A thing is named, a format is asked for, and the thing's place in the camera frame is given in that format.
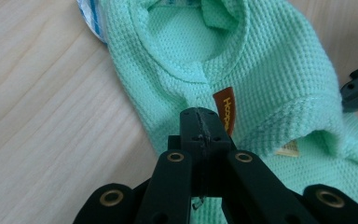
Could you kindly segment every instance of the waffle knit fabric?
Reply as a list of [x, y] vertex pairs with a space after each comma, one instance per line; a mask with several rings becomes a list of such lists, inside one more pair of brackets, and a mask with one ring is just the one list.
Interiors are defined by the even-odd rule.
[[[120, 80], [159, 154], [179, 113], [216, 110], [233, 87], [232, 138], [298, 193], [313, 184], [358, 202], [358, 118], [343, 114], [337, 76], [311, 26], [282, 0], [103, 0], [107, 44]], [[274, 152], [297, 140], [299, 158]], [[216, 199], [197, 223], [225, 218]]]

